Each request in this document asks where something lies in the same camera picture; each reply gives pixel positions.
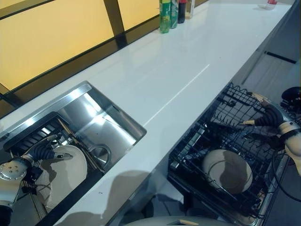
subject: plate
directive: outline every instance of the plate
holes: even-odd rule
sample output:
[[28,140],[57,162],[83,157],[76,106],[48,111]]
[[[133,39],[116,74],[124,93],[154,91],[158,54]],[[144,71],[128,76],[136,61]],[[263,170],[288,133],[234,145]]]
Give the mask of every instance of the plate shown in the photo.
[[48,209],[53,209],[87,176],[87,162],[80,149],[72,145],[57,147],[54,152],[68,153],[68,160],[43,160],[42,174],[36,181],[39,199]]
[[[215,180],[231,194],[244,192],[252,184],[253,175],[249,164],[238,154],[228,150],[209,152],[203,160],[202,168],[209,177],[208,181]],[[220,189],[216,183],[210,185]]]

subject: green bottle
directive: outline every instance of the green bottle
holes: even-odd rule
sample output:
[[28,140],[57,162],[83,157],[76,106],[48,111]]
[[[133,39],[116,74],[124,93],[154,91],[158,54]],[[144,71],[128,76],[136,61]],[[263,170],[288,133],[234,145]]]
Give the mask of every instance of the green bottle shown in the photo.
[[170,28],[176,28],[178,24],[179,0],[171,0],[170,3]]
[[160,3],[160,32],[168,33],[170,26],[170,0],[159,0]]

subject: wire dish rack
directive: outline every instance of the wire dish rack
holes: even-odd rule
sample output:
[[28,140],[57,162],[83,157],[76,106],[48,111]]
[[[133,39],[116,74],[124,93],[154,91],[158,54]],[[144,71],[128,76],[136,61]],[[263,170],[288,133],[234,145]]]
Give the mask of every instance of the wire dish rack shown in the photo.
[[[232,214],[231,218],[235,219],[232,221],[241,225],[254,225],[256,219],[266,217],[267,204],[276,191],[271,170],[272,154],[279,151],[277,165],[284,157],[284,145],[279,141],[276,129],[240,124],[259,118],[262,113],[264,108],[247,95],[246,89],[230,83],[169,156],[170,173],[177,175],[202,198],[223,207]],[[203,158],[215,149],[235,152],[250,165],[253,181],[246,191],[230,194],[202,170]]]

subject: stainless steel sink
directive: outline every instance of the stainless steel sink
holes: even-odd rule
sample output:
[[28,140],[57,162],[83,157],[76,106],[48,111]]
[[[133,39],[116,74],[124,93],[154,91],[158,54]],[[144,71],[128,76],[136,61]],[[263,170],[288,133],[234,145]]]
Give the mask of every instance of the stainless steel sink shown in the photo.
[[[70,201],[83,196],[146,134],[146,130],[100,91],[83,82],[0,133],[0,161],[22,155],[39,139],[57,133],[62,136],[54,148],[80,144],[90,165],[87,179],[76,188],[76,193],[74,189],[68,195],[74,196],[68,198]],[[41,220],[56,222],[68,210],[66,206],[73,205],[65,198],[55,207],[54,214],[48,212],[34,194],[26,196],[20,191],[19,197],[23,196],[15,205],[11,226],[32,226]]]
[[109,170],[146,133],[146,130],[95,88],[73,100],[58,114],[68,122],[69,128],[98,163],[108,159]]

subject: yellow wall panel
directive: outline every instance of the yellow wall panel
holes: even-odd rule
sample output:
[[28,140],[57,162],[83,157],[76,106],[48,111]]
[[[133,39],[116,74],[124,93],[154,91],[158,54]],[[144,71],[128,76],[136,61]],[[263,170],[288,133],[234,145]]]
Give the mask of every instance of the yellow wall panel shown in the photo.
[[102,0],[55,0],[0,20],[0,83],[13,89],[113,37]]
[[21,1],[26,1],[26,0],[0,0],[0,8],[11,6]]
[[125,30],[159,14],[159,0],[118,0]]

